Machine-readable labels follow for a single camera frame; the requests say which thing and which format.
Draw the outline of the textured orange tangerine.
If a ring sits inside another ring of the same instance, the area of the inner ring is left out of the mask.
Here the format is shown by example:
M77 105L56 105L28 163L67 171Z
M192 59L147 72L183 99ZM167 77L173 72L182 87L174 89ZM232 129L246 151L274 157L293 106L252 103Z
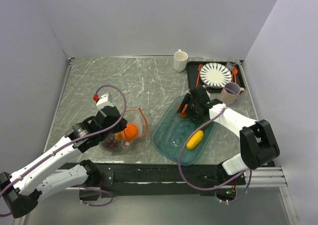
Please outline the textured orange tangerine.
M179 112L179 109L181 107L181 105L178 106L178 115L182 118L187 118L187 114L185 113L186 109L187 109L188 104L185 104L184 107L182 108L182 110Z

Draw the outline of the yellow pear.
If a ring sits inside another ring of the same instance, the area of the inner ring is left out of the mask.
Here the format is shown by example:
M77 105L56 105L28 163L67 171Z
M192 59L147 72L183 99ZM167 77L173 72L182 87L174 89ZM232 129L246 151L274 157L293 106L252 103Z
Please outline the yellow pear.
M115 136L115 139L118 140L118 141L122 141L124 139L123 131L115 133L114 136Z

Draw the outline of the dark red grape bunch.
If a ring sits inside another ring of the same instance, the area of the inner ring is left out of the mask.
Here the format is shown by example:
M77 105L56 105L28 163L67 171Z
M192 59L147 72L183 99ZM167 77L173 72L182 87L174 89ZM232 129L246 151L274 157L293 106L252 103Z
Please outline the dark red grape bunch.
M108 151L115 151L120 147L120 141L115 138L115 134L109 134L100 144Z

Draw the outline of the smooth orange persimmon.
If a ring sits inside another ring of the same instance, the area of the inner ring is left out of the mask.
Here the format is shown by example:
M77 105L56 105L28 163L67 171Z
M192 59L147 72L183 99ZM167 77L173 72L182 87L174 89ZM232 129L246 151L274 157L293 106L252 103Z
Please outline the smooth orange persimmon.
M124 129L123 133L124 133L124 138L127 141L130 141L137 137L138 128L134 124L127 124L127 127Z

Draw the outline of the clear zip top bag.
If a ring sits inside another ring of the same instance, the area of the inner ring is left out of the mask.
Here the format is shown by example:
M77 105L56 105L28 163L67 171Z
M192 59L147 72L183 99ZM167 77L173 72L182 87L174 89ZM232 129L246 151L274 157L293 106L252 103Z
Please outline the clear zip top bag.
M147 135L148 121L141 107L127 110L125 119L128 122L127 127L121 132L109 134L105 140L99 143L98 147L101 150L111 154L118 153Z

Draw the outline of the yellow corn cob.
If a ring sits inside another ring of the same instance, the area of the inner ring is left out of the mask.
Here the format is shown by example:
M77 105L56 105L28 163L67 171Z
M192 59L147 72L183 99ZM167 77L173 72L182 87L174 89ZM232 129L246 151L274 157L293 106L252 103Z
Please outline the yellow corn cob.
M186 148L188 150L194 149L202 141L203 137L204 132L202 130L197 131L186 144Z

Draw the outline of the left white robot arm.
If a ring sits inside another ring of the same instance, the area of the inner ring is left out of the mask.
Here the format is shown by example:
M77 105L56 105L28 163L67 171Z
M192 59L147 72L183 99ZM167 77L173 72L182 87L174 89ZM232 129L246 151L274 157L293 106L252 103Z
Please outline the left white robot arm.
M15 219L30 213L43 200L68 187L93 186L100 173L91 160L73 168L55 171L71 158L97 146L110 134L123 131L127 120L116 107L105 106L95 116L77 123L48 151L22 169L0 174L0 196Z

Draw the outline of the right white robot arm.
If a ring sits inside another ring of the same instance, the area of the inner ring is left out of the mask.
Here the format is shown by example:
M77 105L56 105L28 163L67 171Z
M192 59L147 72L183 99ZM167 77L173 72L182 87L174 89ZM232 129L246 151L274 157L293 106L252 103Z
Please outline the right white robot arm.
M216 122L239 138L240 153L221 163L217 178L229 184L235 174L246 169L257 169L280 155L271 125L266 120L256 121L229 107L225 99L210 99L203 86L191 89L183 98L177 112L182 117L207 126Z

